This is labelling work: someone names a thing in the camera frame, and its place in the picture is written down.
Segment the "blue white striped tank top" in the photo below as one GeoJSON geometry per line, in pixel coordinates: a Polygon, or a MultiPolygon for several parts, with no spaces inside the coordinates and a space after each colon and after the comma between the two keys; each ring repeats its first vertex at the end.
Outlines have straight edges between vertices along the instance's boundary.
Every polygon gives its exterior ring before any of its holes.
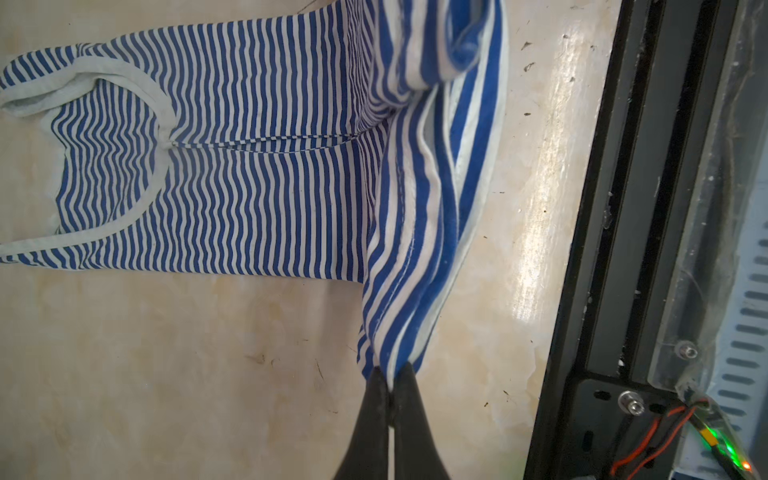
{"type": "Polygon", "coordinates": [[[508,60],[500,1],[336,1],[23,54],[1,108],[60,142],[59,224],[1,259],[355,282],[358,364],[393,383],[476,231],[508,60]]]}

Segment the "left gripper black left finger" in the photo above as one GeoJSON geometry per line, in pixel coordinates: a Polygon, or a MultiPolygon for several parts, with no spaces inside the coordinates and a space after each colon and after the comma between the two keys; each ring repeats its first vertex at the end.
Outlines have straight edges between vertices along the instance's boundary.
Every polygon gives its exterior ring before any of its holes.
{"type": "Polygon", "coordinates": [[[385,375],[376,367],[366,389],[347,451],[335,480],[388,478],[389,390],[385,375]]]}

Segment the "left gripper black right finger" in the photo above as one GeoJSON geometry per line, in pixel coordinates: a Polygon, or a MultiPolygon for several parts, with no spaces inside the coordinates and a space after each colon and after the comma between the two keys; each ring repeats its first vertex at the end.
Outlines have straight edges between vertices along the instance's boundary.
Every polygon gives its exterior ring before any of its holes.
{"type": "Polygon", "coordinates": [[[392,391],[394,475],[397,480],[450,478],[431,433],[416,373],[406,363],[392,391]]]}

